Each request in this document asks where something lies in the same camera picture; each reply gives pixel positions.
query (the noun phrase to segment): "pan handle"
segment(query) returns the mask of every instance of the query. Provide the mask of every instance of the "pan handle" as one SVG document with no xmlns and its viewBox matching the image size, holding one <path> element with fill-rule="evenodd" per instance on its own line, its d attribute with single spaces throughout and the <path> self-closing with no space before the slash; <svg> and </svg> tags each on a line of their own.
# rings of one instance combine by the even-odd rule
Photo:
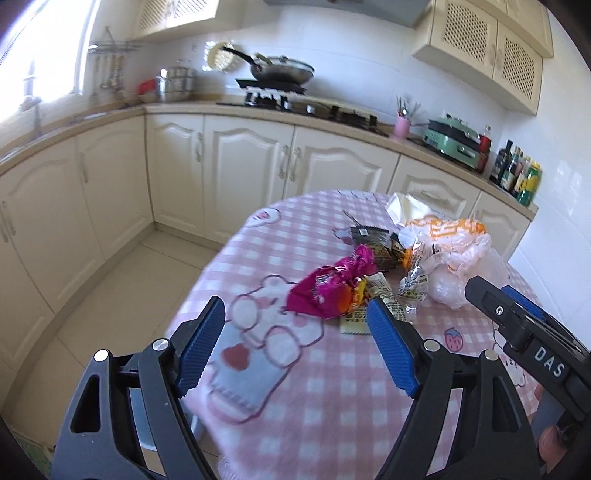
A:
<svg viewBox="0 0 591 480">
<path fill-rule="evenodd" d="M 237 57 L 240 57 L 244 61 L 247 61 L 248 63 L 250 63 L 254 67 L 258 67 L 258 68 L 261 67 L 257 62 L 255 62 L 255 60 L 251 56 L 246 55 L 245 53 L 243 53 L 241 51 L 234 50 L 233 48 L 230 48 L 230 47 L 222 47 L 220 50 L 225 50 L 230 53 L 233 53 L 234 55 L 236 55 Z"/>
</svg>

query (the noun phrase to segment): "green electric grill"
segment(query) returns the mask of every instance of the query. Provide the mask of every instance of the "green electric grill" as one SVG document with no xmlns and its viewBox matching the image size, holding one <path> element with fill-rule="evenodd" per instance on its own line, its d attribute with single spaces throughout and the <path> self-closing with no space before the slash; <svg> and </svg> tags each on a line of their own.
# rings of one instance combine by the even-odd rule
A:
<svg viewBox="0 0 591 480">
<path fill-rule="evenodd" d="M 480 138 L 459 118 L 429 120 L 423 141 L 438 153 L 476 169 L 479 161 Z"/>
</svg>

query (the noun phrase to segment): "frying pan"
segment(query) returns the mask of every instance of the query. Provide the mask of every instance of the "frying pan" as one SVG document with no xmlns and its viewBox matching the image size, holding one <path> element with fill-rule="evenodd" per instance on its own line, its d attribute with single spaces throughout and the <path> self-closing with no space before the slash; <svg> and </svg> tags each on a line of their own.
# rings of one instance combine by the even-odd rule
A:
<svg viewBox="0 0 591 480">
<path fill-rule="evenodd" d="M 287 57 L 265 57 L 257 54 L 257 59 L 229 47 L 221 50 L 228 51 L 247 61 L 251 65 L 251 73 L 260 82 L 288 82 L 303 85 L 314 76 L 314 69 L 307 63 L 292 60 Z"/>
</svg>

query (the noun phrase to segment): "bottle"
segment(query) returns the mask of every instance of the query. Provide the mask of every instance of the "bottle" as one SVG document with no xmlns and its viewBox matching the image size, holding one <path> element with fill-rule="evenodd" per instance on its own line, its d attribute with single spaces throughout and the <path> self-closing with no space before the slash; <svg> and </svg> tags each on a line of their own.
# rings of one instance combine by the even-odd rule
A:
<svg viewBox="0 0 591 480">
<path fill-rule="evenodd" d="M 542 169 L 540 168 L 540 164 L 532 162 L 527 177 L 521 186 L 521 192 L 517 197 L 517 201 L 520 204 L 525 205 L 526 207 L 530 206 L 531 199 L 534 197 L 534 193 L 540 184 L 541 175 Z"/>
<path fill-rule="evenodd" d="M 517 198 L 517 196 L 519 195 L 519 193 L 521 191 L 521 186 L 523 185 L 525 177 L 530 170 L 530 165 L 531 165 L 531 158 L 525 157 L 523 167 L 521 169 L 521 172 L 519 172 L 519 176 L 517 177 L 517 181 L 515 182 L 515 186 L 513 187 L 513 197 L 515 197 L 515 198 Z"/>
<path fill-rule="evenodd" d="M 489 180 L 491 182 L 496 183 L 497 185 L 501 181 L 501 175 L 503 173 L 505 163 L 507 162 L 508 158 L 511 158 L 511 147 L 513 146 L 513 142 L 511 140 L 507 140 L 507 146 L 505 148 L 501 148 L 499 150 L 498 155 L 496 156 L 495 165 L 492 167 L 491 176 Z"/>
<path fill-rule="evenodd" d="M 506 192 L 513 192 L 515 181 L 517 180 L 517 168 L 519 166 L 519 159 L 521 158 L 522 152 L 519 147 L 515 148 L 515 154 L 511 157 L 510 162 L 506 166 L 501 176 L 500 187 Z"/>
<path fill-rule="evenodd" d="M 483 133 L 478 136 L 480 138 L 480 149 L 476 171 L 482 173 L 488 162 L 488 155 L 491 153 L 491 126 L 487 125 L 484 127 Z"/>
</svg>

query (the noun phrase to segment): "white cabinet door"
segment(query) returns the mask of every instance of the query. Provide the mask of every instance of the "white cabinet door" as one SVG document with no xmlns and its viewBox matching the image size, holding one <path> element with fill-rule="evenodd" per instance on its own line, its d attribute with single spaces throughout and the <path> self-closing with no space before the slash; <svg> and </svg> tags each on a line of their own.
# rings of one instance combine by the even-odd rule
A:
<svg viewBox="0 0 591 480">
<path fill-rule="evenodd" d="M 22 266 L 5 225 L 0 218 L 0 360 L 18 371 L 53 312 Z"/>
<path fill-rule="evenodd" d="M 203 115 L 148 115 L 154 219 L 203 235 Z"/>
<path fill-rule="evenodd" d="M 6 400 L 6 396 L 8 395 L 8 391 L 14 382 L 14 379 L 17 377 L 15 372 L 10 370 L 6 365 L 0 362 L 0 411 L 2 411 L 2 407 L 4 406 L 4 400 Z"/>
<path fill-rule="evenodd" d="M 99 245 L 110 258 L 152 222 L 144 146 L 144 117 L 79 135 L 86 204 Z"/>
<path fill-rule="evenodd" d="M 206 236 L 225 244 L 249 215 L 283 197 L 292 125 L 205 119 Z"/>
<path fill-rule="evenodd" d="M 546 57 L 554 54 L 547 8 L 539 0 L 507 0 L 511 20 L 520 26 L 519 36 Z"/>
<path fill-rule="evenodd" d="M 351 138 L 296 128 L 286 197 L 321 190 L 386 193 L 399 155 Z"/>
<path fill-rule="evenodd" d="M 498 21 L 467 0 L 437 0 L 431 45 L 492 77 Z"/>
<path fill-rule="evenodd" d="M 468 217 L 480 190 L 438 168 L 401 155 L 388 194 L 396 192 L 408 193 L 457 220 Z"/>
<path fill-rule="evenodd" d="M 54 312 L 103 263 L 79 174 L 72 138 L 0 177 L 0 206 L 12 241 Z"/>
<path fill-rule="evenodd" d="M 542 57 L 499 24 L 498 53 L 492 79 L 537 113 L 542 85 Z"/>
<path fill-rule="evenodd" d="M 163 30 L 173 6 L 173 0 L 144 0 L 135 27 L 136 37 L 144 37 Z"/>
<path fill-rule="evenodd" d="M 493 196 L 481 192 L 471 214 L 492 238 L 492 246 L 500 256 L 509 260 L 521 241 L 530 221 Z"/>
</svg>

